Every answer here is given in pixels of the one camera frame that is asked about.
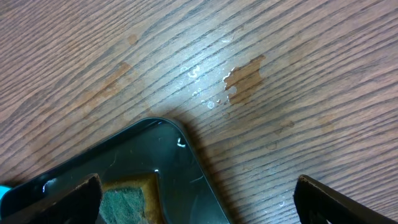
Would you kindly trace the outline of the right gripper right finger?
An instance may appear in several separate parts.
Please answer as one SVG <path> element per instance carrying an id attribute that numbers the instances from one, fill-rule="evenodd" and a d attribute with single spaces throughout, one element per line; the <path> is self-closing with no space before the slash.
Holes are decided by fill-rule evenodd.
<path id="1" fill-rule="evenodd" d="M 307 175 L 297 179 L 294 204 L 304 224 L 397 224 Z"/>

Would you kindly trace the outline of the green yellow sponge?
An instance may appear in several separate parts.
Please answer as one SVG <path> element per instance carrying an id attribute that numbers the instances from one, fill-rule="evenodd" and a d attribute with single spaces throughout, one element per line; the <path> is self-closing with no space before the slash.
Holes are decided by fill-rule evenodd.
<path id="1" fill-rule="evenodd" d="M 104 183 L 99 217 L 107 224 L 165 223 L 157 176 L 134 175 Z"/>

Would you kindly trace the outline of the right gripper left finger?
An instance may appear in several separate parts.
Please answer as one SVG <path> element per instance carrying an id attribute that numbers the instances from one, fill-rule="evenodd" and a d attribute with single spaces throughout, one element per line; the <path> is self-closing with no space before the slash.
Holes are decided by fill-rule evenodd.
<path id="1" fill-rule="evenodd" d="M 102 197 L 99 175 L 89 174 L 77 185 L 3 218 L 1 223 L 95 223 Z"/>

